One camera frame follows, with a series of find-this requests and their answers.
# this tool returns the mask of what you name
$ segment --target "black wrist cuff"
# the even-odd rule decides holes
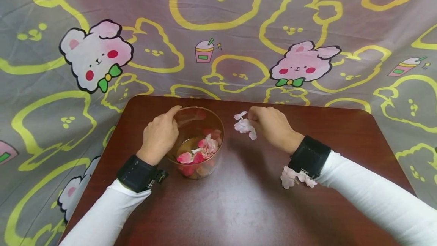
[[[117,172],[120,182],[134,192],[151,189],[155,182],[161,184],[166,177],[167,172],[140,160],[135,154]]]
[[[296,152],[290,156],[288,167],[299,173],[304,171],[310,178],[320,176],[325,162],[331,152],[331,148],[323,143],[305,136]]]

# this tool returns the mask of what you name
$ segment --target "left hand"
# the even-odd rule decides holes
[[[144,128],[143,145],[137,152],[137,157],[151,166],[157,165],[173,148],[179,135],[178,125],[173,119],[182,106],[175,106],[167,113],[155,117]]]

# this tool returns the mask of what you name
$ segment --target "hand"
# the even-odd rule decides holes
[[[136,154],[139,159],[155,166],[173,148],[179,135],[178,125],[173,117],[181,108],[171,108],[167,113],[155,117],[144,128],[143,145]]]
[[[304,136],[294,131],[285,115],[272,107],[251,107],[248,119],[256,132],[264,134],[266,139],[277,148],[293,154]]]

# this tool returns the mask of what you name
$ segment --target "cartoon bunny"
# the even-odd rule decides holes
[[[83,91],[103,93],[108,82],[123,73],[120,67],[133,57],[133,47],[120,36],[121,26],[109,19],[99,22],[87,34],[80,28],[71,28],[60,43],[60,52],[77,84]]]
[[[76,209],[77,204],[79,203],[80,197],[82,196],[88,182],[91,179],[91,176],[96,169],[97,163],[99,162],[101,156],[95,157],[85,173],[82,176],[72,178],[67,185],[64,187],[64,190],[58,197],[58,205],[61,207],[61,211],[64,212],[64,220],[68,222],[71,218],[71,215]]]
[[[271,68],[270,78],[278,80],[277,87],[292,85],[301,87],[327,74],[331,68],[331,59],[341,52],[338,46],[319,47],[314,50],[312,41],[292,45],[284,58]]]

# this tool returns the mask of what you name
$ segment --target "green bow tie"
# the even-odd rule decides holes
[[[105,74],[105,77],[100,79],[97,83],[99,88],[102,90],[103,93],[106,93],[108,90],[108,82],[113,77],[118,77],[121,75],[123,71],[121,70],[120,66],[118,64],[113,64],[112,67],[109,69],[109,72]]]
[[[292,85],[293,87],[301,87],[303,85],[303,82],[305,82],[305,78],[304,77],[300,77],[298,79],[294,79],[294,80],[287,80],[287,79],[279,79],[276,82],[276,86],[277,87],[282,87],[283,85]]]

